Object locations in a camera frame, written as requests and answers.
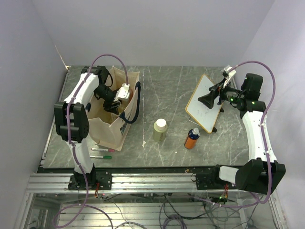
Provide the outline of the orange blue pump bottle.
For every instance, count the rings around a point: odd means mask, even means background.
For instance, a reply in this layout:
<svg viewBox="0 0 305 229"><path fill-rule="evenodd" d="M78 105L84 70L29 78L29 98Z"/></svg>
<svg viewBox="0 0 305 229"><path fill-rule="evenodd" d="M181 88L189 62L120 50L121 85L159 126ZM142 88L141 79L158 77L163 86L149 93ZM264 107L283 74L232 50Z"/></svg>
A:
<svg viewBox="0 0 305 229"><path fill-rule="evenodd" d="M184 147L187 149L192 149L194 148L194 146L196 145L197 140L200 137L200 131L199 129L196 127L194 129L191 129L188 132L187 138L184 142Z"/></svg>

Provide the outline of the pale green bottle cream cap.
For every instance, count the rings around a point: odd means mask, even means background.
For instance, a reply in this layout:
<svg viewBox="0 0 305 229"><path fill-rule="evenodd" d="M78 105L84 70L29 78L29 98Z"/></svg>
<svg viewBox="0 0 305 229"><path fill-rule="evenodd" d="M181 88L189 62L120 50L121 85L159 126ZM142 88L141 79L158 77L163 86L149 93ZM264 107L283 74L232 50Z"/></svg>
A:
<svg viewBox="0 0 305 229"><path fill-rule="evenodd" d="M153 125L153 139L156 142L162 142L166 137L167 132L167 122L165 119L158 119Z"/></svg>

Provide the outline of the pink liquid bottle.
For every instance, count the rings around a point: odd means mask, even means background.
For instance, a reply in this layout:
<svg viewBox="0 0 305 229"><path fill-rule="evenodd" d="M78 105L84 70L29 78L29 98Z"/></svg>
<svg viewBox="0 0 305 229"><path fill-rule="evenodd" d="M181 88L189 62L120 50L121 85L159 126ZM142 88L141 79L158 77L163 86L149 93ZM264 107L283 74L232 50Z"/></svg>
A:
<svg viewBox="0 0 305 229"><path fill-rule="evenodd" d="M129 100L131 100L133 97L133 90L132 88L129 89Z"/></svg>

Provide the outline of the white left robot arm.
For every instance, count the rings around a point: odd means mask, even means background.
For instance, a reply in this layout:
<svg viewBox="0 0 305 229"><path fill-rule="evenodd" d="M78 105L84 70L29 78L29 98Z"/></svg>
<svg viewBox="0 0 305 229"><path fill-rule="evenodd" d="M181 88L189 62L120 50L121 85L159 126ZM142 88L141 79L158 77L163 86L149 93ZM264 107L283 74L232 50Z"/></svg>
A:
<svg viewBox="0 0 305 229"><path fill-rule="evenodd" d="M91 109L91 99L103 100L103 109L108 113L119 113L120 100L116 91L106 82L114 82L104 66L84 67L81 77L71 94L54 105L57 135L69 146L74 161L74 172L69 180L69 190L93 189L98 186L96 169L87 146L90 124L87 117Z"/></svg>

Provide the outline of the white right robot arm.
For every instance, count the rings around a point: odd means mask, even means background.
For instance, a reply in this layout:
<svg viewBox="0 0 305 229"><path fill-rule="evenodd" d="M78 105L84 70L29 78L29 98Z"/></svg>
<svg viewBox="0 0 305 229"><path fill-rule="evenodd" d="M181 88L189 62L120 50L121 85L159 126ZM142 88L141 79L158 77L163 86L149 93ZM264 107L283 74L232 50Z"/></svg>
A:
<svg viewBox="0 0 305 229"><path fill-rule="evenodd" d="M224 79L209 88L209 94L198 101L212 109L215 99L218 104L228 101L240 112L245 126L249 145L249 161L240 168L219 166L218 173L211 175L210 183L222 188L227 182L237 189L252 193L270 195L273 193L286 168L277 161L273 153L266 129L266 105L259 100L263 77L248 73L241 89L229 85L231 76L224 74Z"/></svg>

